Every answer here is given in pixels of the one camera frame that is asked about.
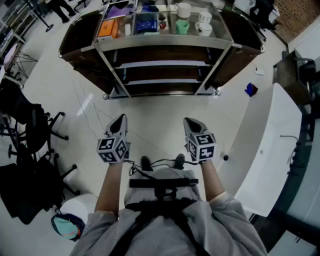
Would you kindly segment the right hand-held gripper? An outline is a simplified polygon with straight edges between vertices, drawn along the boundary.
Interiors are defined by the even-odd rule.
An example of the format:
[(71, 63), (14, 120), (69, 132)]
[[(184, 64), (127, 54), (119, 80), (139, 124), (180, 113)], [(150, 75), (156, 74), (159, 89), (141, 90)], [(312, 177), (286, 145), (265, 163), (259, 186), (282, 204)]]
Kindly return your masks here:
[(215, 156), (217, 142), (213, 133), (206, 131), (207, 126), (201, 121), (185, 117), (183, 127), (186, 136), (186, 150), (193, 162), (204, 162)]

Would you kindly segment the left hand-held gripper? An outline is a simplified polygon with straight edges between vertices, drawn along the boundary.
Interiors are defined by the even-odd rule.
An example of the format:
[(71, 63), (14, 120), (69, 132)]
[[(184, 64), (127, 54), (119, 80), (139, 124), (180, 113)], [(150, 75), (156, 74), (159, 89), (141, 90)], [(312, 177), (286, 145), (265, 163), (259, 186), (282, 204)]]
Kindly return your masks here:
[(96, 152), (104, 163), (118, 164), (130, 157), (131, 143), (127, 141), (128, 119), (117, 116), (106, 127), (106, 137), (98, 140)]

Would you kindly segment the stainless steel service cart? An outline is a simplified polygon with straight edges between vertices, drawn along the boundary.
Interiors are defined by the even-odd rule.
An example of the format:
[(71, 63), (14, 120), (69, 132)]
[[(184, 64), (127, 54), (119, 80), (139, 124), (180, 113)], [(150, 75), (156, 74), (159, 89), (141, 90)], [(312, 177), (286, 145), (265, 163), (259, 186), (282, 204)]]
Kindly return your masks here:
[[(191, 5), (189, 18), (177, 15), (175, 4)], [(104, 19), (107, 8), (133, 5), (126, 16)], [(142, 12), (155, 5), (159, 12)], [(199, 13), (212, 14), (212, 33), (199, 36)], [(103, 21), (118, 22), (116, 38), (98, 39)], [(157, 20), (159, 35), (136, 34), (137, 21)], [(176, 34), (176, 21), (189, 23), (186, 35)], [(166, 22), (160, 29), (159, 23)], [(131, 35), (125, 35), (125, 24)], [(162, 95), (220, 94), (220, 87), (241, 72), (264, 45), (250, 21), (210, 0), (117, 0), (81, 15), (69, 26), (59, 47), (59, 57), (104, 92), (105, 99)]]

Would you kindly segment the orange box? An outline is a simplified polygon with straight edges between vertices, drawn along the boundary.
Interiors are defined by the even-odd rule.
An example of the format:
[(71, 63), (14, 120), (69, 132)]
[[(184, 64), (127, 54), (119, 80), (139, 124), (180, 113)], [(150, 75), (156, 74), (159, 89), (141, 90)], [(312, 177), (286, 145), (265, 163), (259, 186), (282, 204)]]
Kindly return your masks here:
[(115, 19), (105, 20), (102, 22), (97, 38), (108, 38), (115, 39), (118, 32), (118, 22)]

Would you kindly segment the white cup with star print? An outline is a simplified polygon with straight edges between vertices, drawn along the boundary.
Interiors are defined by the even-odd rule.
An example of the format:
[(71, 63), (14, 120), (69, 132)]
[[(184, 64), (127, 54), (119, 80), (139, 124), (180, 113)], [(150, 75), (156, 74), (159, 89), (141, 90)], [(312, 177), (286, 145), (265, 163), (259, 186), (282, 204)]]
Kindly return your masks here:
[(213, 31), (213, 27), (205, 22), (196, 22), (195, 29), (199, 36), (209, 37)]

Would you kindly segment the green cup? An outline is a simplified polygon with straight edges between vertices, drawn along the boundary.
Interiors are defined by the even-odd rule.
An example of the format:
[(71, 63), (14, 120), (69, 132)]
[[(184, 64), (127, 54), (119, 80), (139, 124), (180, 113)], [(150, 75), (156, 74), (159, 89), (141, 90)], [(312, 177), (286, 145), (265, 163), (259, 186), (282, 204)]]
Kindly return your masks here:
[(177, 20), (175, 25), (177, 35), (186, 35), (190, 26), (190, 24), (186, 20), (182, 19)]

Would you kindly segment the blue packet with white print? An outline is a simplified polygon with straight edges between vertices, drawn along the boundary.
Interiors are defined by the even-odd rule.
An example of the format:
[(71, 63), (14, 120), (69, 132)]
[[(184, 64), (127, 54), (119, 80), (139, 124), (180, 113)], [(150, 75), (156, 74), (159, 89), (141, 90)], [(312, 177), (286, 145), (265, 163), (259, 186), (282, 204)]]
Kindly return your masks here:
[(144, 33), (157, 33), (158, 32), (158, 21), (149, 20), (141, 21), (138, 20), (135, 25), (135, 34), (144, 34)]

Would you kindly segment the white cup with striped print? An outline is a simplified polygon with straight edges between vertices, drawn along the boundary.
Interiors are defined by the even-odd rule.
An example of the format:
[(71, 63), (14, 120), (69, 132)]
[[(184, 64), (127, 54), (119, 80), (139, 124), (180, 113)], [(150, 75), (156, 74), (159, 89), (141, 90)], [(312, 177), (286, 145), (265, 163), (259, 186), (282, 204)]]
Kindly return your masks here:
[(207, 11), (201, 11), (198, 16), (199, 23), (209, 24), (212, 20), (212, 14)]

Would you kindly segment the plain white cup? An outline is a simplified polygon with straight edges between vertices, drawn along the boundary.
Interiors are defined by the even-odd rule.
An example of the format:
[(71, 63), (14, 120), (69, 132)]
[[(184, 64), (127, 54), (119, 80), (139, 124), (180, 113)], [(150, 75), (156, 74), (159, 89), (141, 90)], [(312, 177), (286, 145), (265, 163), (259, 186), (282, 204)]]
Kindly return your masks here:
[(174, 6), (177, 11), (178, 17), (182, 19), (187, 19), (190, 17), (192, 6), (189, 3), (180, 2), (176, 3)]

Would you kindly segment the person's right forearm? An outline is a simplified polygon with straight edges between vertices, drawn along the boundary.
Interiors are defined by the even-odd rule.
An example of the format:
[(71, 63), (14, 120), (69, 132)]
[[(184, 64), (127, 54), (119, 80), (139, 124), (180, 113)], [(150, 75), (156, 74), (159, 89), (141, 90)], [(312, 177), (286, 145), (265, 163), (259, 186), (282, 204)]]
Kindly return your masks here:
[(209, 202), (225, 192), (217, 170), (211, 160), (200, 164), (206, 200)]

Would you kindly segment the person's black shoe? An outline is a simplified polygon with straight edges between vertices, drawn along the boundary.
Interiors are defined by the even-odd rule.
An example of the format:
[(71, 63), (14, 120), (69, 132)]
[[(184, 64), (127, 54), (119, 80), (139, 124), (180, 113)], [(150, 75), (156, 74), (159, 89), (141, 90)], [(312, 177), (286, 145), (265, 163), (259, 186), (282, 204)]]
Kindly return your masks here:
[(142, 171), (152, 172), (153, 168), (151, 166), (150, 159), (147, 156), (142, 156), (140, 159), (140, 166)]
[(185, 164), (185, 155), (180, 153), (174, 160), (173, 169), (183, 170)]

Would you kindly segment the person's left black shoe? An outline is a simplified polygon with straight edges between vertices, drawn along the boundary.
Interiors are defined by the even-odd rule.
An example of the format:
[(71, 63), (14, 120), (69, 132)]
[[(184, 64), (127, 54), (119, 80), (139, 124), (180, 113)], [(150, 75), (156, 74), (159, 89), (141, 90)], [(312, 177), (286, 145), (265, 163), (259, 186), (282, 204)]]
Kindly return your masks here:
[(151, 166), (150, 159), (147, 156), (142, 156), (140, 159), (140, 166), (142, 171), (152, 172), (153, 168)]

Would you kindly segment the person's grey trousers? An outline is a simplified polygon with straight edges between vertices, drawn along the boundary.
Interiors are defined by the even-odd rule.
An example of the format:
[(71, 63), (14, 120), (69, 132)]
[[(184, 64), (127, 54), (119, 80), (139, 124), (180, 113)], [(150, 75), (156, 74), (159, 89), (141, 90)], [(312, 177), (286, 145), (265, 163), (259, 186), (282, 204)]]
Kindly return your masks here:
[[(144, 174), (147, 174), (153, 178), (160, 180), (169, 180), (169, 179), (195, 179), (195, 173), (193, 170), (179, 170), (169, 167), (163, 167), (155, 171), (142, 171)], [(201, 195), (198, 189), (198, 186), (186, 186), (179, 187), (176, 192), (176, 198), (189, 198), (192, 200), (201, 200)], [(156, 201), (155, 190), (153, 188), (129, 188), (124, 196), (124, 206), (133, 203), (139, 203), (141, 201)]]

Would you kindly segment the blue object on floor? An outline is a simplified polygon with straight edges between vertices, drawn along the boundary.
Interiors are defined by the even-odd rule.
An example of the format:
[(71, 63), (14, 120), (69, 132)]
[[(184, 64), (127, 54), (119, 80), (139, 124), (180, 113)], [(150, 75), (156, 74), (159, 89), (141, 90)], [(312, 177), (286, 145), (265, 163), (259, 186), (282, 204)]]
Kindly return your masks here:
[(249, 83), (244, 91), (248, 94), (249, 97), (252, 97), (258, 92), (258, 88), (254, 84)]

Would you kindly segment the black chest harness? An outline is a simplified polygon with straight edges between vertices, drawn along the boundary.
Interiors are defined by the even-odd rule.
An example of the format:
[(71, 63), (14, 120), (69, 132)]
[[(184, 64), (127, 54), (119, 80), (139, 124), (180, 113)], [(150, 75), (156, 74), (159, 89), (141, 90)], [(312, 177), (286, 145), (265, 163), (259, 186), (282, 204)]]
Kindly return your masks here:
[(123, 235), (123, 245), (120, 246), (120, 254), (124, 256), (135, 235), (142, 231), (149, 223), (158, 216), (173, 220), (173, 222), (186, 234), (193, 244), (197, 256), (210, 256), (210, 254), (196, 241), (192, 230), (188, 224), (188, 218), (184, 215), (183, 210), (196, 200), (183, 197), (173, 200), (155, 200), (155, 201), (140, 201), (138, 203), (130, 203), (125, 206), (126, 209), (134, 212), (140, 212), (136, 217), (134, 224)]

